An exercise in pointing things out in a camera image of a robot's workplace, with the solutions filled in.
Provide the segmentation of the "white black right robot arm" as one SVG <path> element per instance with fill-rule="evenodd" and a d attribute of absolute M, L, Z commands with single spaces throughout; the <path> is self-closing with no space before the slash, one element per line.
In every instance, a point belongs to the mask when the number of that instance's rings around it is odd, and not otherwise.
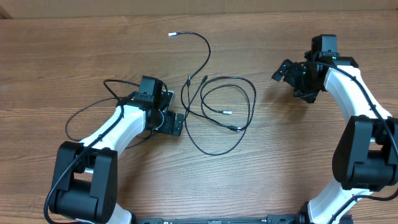
<path fill-rule="evenodd" d="M 332 158 L 333 178 L 286 223 L 352 223 L 347 211 L 360 200 L 387 202 L 376 192 L 397 184 L 397 118 L 375 99 L 361 77 L 353 57 L 342 57 L 337 38 L 321 34 L 312 38 L 305 61 L 284 60 L 272 79 L 294 89 L 294 97 L 314 103 L 327 91 L 338 104 L 346 127 Z"/>

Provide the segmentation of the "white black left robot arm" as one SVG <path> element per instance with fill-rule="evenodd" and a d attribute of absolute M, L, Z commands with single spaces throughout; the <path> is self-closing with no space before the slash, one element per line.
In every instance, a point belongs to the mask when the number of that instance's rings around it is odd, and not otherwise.
<path fill-rule="evenodd" d="M 65 141 L 57 151 L 44 217 L 51 213 L 72 223 L 135 223 L 118 203 L 118 158 L 140 133 L 179 136 L 183 115 L 169 111 L 174 93 L 154 77 L 144 76 L 137 90 L 117 100 L 113 115 L 93 134 Z"/>

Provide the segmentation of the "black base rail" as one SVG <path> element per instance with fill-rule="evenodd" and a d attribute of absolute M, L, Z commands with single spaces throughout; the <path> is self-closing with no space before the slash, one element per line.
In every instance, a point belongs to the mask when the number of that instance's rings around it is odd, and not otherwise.
<path fill-rule="evenodd" d="M 162 218 L 136 218 L 133 224 L 306 224 L 309 219 L 303 213 L 268 215 L 257 218 L 188 218 L 188 219 L 162 219 Z"/>

